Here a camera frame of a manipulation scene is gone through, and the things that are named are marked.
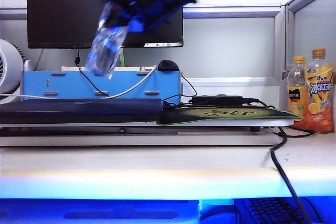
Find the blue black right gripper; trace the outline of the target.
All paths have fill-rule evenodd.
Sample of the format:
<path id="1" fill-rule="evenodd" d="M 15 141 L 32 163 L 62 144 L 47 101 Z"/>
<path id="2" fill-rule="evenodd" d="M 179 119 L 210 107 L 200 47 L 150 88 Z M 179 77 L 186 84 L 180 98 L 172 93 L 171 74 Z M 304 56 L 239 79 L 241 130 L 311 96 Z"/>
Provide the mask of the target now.
<path id="1" fill-rule="evenodd" d="M 142 33 L 156 29 L 175 12 L 196 0 L 104 0 L 123 7 L 129 7 L 127 14 L 108 13 L 105 26 L 109 28 L 126 27 L 129 33 Z"/>

